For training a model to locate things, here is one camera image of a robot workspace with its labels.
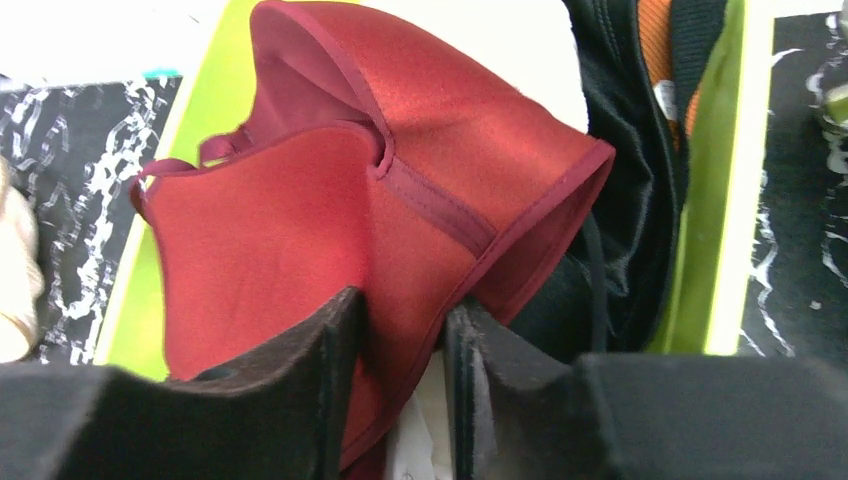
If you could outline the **dark red bra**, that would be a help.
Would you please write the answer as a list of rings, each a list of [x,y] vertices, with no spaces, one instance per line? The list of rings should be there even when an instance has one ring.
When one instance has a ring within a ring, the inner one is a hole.
[[[341,465],[377,479],[383,438],[447,312],[509,323],[549,278],[614,159],[607,143],[427,31],[341,2],[258,3],[248,119],[137,193],[164,275],[164,358],[189,380],[347,286],[369,327]]]

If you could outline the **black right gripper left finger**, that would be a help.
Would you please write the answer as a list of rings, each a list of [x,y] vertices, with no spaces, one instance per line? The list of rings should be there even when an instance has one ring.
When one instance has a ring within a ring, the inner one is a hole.
[[[103,366],[1,369],[5,479],[335,479],[363,296],[187,382]]]

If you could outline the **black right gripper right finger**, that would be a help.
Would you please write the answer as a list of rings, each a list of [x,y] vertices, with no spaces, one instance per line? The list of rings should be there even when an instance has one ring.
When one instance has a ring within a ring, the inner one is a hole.
[[[565,365],[481,306],[444,325],[458,479],[843,479],[847,377],[778,357]]]

